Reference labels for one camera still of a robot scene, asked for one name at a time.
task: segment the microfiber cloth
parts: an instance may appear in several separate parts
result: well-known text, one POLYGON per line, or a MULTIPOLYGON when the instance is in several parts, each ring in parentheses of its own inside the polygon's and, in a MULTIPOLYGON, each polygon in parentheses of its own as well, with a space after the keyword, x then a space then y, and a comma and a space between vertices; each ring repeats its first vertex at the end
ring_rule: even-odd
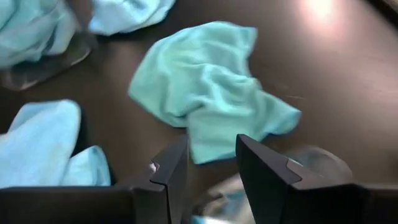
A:
POLYGON ((81 120, 70 100, 28 103, 0 135, 0 188, 15 186, 109 185, 99 147, 70 158, 81 120))
POLYGON ((93 0, 88 28, 94 34, 132 32, 162 21, 175 0, 93 0))
POLYGON ((64 53, 75 30, 63 0, 0 0, 0 68, 64 53))
POLYGON ((235 156, 237 134, 285 134, 300 111, 262 91, 247 59, 256 29, 211 22, 156 42, 129 96, 173 127, 187 127, 194 163, 235 156))

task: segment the black plastic part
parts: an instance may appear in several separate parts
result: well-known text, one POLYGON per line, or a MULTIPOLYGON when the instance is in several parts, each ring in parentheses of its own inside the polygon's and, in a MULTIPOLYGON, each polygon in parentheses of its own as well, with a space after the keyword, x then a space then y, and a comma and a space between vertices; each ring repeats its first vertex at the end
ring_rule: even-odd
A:
POLYGON ((0 223, 177 223, 186 187, 187 149, 184 136, 155 157, 157 170, 148 168, 111 187, 1 189, 0 223))
POLYGON ((398 187, 336 184, 238 135, 236 155, 256 223, 398 223, 398 187))
POLYGON ((160 152, 152 160, 157 165, 157 171, 151 182, 162 184, 167 189, 169 223, 180 223, 184 207, 185 183, 188 169, 188 139, 180 139, 168 150, 160 152))

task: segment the crumpled cloth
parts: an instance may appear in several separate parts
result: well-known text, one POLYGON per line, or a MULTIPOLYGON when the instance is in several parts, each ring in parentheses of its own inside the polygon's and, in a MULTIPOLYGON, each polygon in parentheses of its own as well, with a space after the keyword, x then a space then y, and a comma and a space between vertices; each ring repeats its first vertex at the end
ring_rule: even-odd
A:
POLYGON ((162 21, 175 0, 93 0, 88 28, 94 34, 132 32, 162 21))
POLYGON ((92 146, 70 157, 80 128, 70 100, 28 103, 0 135, 0 188, 110 185, 105 155, 92 146))
POLYGON ((64 53, 75 30, 63 0, 0 0, 0 69, 64 53))
POLYGON ((163 122, 187 127, 196 164, 235 156, 237 134, 285 134, 300 111, 264 92, 248 68, 256 29, 229 22, 187 28, 156 42, 129 96, 163 122))

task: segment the table surface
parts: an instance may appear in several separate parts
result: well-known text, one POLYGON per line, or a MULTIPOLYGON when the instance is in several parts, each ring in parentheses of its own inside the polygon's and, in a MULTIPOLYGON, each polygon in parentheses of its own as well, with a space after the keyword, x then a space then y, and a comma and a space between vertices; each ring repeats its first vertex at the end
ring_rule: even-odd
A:
MULTIPOLYGON (((185 133, 127 96, 134 71, 157 40, 211 21, 257 27, 253 76, 303 112, 292 133, 266 145, 279 152, 320 146, 344 159, 359 181, 397 182, 398 32, 364 0, 177 0, 160 24, 99 37, 99 49, 84 62, 19 94, 24 101, 77 101, 93 143, 124 179, 185 133)), ((237 171, 234 160, 190 163, 190 197, 237 171)))

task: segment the teal cloth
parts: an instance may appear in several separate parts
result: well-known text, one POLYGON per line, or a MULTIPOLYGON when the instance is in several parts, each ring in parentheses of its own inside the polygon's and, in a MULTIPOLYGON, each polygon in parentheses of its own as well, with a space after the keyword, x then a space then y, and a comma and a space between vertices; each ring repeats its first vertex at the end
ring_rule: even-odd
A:
POLYGON ((235 156, 237 134, 285 134, 300 111, 262 91, 247 59, 256 29, 211 22, 156 42, 137 69, 129 96, 173 127, 187 127, 194 163, 235 156))
POLYGON ((162 21, 175 0, 93 0, 89 30, 112 35, 132 32, 162 21))
POLYGON ((70 157, 80 128, 80 107, 70 100, 28 103, 0 135, 0 188, 110 185, 98 146, 70 157))
POLYGON ((0 68, 64 53, 75 30, 64 0, 0 0, 0 68))

